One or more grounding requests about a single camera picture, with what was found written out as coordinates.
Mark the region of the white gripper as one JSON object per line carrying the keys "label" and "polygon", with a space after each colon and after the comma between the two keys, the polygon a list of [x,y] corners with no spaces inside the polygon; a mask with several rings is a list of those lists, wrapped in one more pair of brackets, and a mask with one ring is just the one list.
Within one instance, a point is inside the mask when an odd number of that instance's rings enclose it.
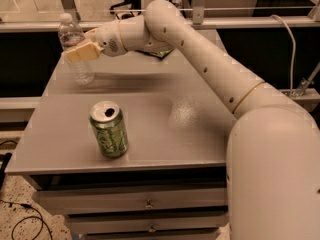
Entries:
{"label": "white gripper", "polygon": [[121,39],[118,20],[107,22],[98,29],[86,31],[84,36],[89,41],[82,41],[64,50],[63,54],[69,62],[96,60],[101,53],[110,57],[127,53]]}

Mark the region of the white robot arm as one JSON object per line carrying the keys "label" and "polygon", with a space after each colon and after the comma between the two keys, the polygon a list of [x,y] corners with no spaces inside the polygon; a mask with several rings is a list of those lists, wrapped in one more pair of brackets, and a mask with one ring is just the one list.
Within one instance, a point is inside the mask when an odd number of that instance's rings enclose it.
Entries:
{"label": "white robot arm", "polygon": [[72,61],[178,49],[236,117],[226,168],[230,240],[320,240],[320,131],[299,104],[194,30],[166,0],[86,33]]}

